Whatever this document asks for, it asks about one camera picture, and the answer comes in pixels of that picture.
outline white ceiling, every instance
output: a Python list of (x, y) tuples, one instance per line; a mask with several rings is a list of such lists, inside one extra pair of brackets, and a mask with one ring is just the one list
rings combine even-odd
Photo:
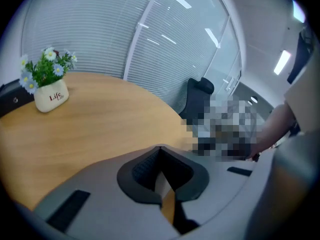
[[(241, 82), (273, 107), (284, 101), (303, 24), (293, 17), (292, 0), (233, 0), (246, 45), (246, 69)], [(291, 53), (279, 75), (274, 68), (282, 50)]]

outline white flower pot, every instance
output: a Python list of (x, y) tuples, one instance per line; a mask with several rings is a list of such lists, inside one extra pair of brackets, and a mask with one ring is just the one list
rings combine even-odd
[(64, 103), (68, 98), (69, 92), (63, 79), (40, 87), (34, 93), (35, 106), (43, 113), (55, 109)]

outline wooden tabletop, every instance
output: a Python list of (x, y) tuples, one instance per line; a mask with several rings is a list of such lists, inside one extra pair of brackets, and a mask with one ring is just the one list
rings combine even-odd
[(64, 79), (69, 99), (61, 106), (41, 113), (31, 102), (0, 118), (2, 181), (29, 209), (97, 161), (156, 144), (192, 149), (192, 133), (151, 92), (102, 74), (70, 72)]

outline chair headrest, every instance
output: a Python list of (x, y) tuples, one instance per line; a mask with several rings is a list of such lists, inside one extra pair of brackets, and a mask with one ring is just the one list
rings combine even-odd
[(207, 94), (213, 94), (215, 91), (214, 84), (204, 77), (201, 77), (201, 80), (195, 85), (195, 87)]

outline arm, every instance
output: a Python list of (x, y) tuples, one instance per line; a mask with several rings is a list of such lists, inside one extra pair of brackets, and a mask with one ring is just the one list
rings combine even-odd
[(248, 158), (270, 148), (288, 132), (294, 122), (294, 113), (286, 102), (277, 106), (265, 121), (262, 131), (257, 133), (256, 143), (252, 145)]

